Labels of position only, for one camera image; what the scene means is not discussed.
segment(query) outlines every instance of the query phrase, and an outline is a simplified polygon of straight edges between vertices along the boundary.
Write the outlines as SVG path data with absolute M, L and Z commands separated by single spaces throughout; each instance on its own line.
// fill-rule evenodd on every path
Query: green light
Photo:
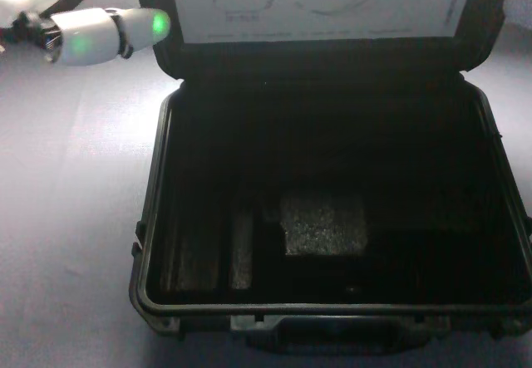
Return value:
M 153 33 L 156 36 L 159 36 L 168 31 L 168 26 L 170 24 L 170 19 L 168 15 L 162 12 L 158 12 L 153 16 Z
M 72 52 L 80 56 L 85 55 L 91 48 L 91 41 L 88 38 L 78 36 L 72 40 Z

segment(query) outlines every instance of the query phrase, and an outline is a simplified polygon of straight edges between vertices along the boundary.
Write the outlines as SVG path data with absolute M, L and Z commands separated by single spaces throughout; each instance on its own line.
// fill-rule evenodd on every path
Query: white paper sheet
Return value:
M 466 0 L 175 0 L 185 43 L 453 37 Z

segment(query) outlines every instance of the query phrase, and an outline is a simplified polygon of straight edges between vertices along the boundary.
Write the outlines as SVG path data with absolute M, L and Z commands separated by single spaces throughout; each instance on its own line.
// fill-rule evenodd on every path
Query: gray tablecloth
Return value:
M 137 7 L 86 0 L 81 7 Z M 507 27 L 467 74 L 490 98 L 532 214 L 532 33 Z M 179 86 L 151 50 L 93 67 L 0 56 L 0 366 L 532 366 L 532 334 L 457 334 L 403 355 L 285 358 L 224 334 L 159 338 L 131 307 L 131 244 L 160 103 Z

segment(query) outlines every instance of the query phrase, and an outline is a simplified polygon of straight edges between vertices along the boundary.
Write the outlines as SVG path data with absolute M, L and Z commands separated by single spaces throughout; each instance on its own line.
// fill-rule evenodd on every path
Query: black case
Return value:
M 161 107 L 133 247 L 130 299 L 148 324 L 163 335 L 231 331 L 267 351 L 318 354 L 398 352 L 451 331 L 528 331 L 530 219 L 488 101 L 460 74 L 490 54 L 502 2 L 467 0 L 449 38 L 185 45 L 175 1 L 140 0 L 170 14 L 155 55 L 185 79 Z M 374 241 L 380 260 L 288 259 L 283 235 L 269 231 L 290 189 L 368 195 L 371 231 L 403 241 Z M 395 204 L 383 207 L 379 195 Z M 436 199 L 454 213 L 438 219 L 434 240 L 411 226 L 434 219 Z M 253 216 L 260 286 L 249 295 L 227 284 L 235 205 Z M 468 209 L 478 225 L 455 217 Z M 187 233 L 187 219 L 196 227 L 185 247 L 172 239 Z M 212 292 L 171 293 L 175 279 L 161 290 L 177 248 Z M 362 285 L 345 287 L 353 272 Z

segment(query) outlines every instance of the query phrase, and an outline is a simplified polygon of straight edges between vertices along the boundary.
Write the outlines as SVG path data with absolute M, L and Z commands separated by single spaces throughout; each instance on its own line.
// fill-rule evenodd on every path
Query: case lid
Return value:
M 140 0 L 167 11 L 160 67 L 187 80 L 346 81 L 470 70 L 504 0 Z

